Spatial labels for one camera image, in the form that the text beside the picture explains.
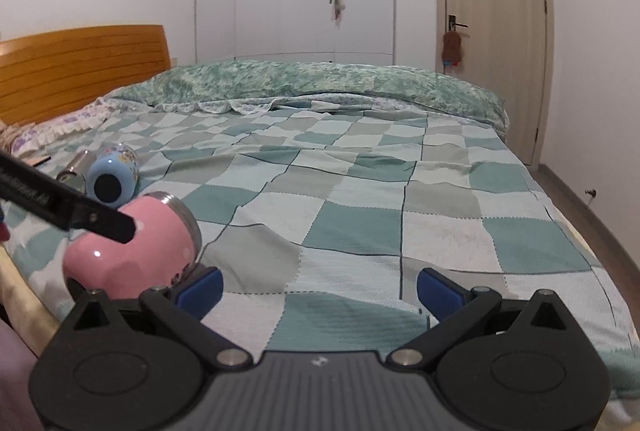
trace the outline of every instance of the checkered bedspread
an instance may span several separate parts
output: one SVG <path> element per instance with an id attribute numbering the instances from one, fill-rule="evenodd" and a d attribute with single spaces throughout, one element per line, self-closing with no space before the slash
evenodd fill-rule
<path id="1" fill-rule="evenodd" d="M 620 293 L 487 125 L 411 112 L 127 112 L 50 146 L 44 170 L 111 141 L 138 152 L 140 191 L 191 209 L 202 260 L 225 279 L 204 322 L 256 356 L 388 353 L 427 327 L 415 279 L 431 266 L 506 297 L 557 291 L 609 366 L 614 396 L 639 394 Z M 62 318 L 67 235 L 14 205 L 7 221 L 12 259 Z"/>

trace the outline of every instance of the pink cup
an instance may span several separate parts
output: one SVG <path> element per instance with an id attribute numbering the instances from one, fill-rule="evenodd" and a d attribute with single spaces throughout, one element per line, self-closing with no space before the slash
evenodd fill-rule
<path id="1" fill-rule="evenodd" d="M 136 299 L 152 286 L 175 284 L 200 252 L 198 224 L 172 194 L 150 192 L 119 210 L 136 220 L 131 241 L 85 233 L 66 249 L 62 271 L 75 299 L 85 289 L 105 290 L 110 299 Z"/>

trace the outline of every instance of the metal screw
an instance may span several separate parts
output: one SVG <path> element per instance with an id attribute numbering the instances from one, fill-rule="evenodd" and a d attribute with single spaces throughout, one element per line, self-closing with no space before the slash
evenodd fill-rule
<path id="1" fill-rule="evenodd" d="M 402 348 L 391 354 L 391 360 L 400 366 L 415 366 L 422 360 L 422 354 L 418 350 Z"/>
<path id="2" fill-rule="evenodd" d="M 249 359 L 249 354 L 238 348 L 228 348 L 218 352 L 216 359 L 224 366 L 240 366 Z"/>

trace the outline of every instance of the floral pillowcase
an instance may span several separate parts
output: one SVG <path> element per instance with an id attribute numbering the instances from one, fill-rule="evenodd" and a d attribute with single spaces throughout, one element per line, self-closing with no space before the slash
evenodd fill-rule
<path id="1" fill-rule="evenodd" d="M 109 118 L 113 111 L 113 107 L 98 98 L 71 113 L 40 124 L 25 126 L 11 144 L 11 154 L 23 157 L 67 135 L 97 127 Z"/>

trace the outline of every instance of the bed frame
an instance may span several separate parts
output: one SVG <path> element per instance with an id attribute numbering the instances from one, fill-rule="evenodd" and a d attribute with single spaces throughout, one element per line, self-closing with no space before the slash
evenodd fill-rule
<path id="1" fill-rule="evenodd" d="M 0 120 L 43 122 L 170 67 L 158 25 L 78 28 L 0 42 Z"/>

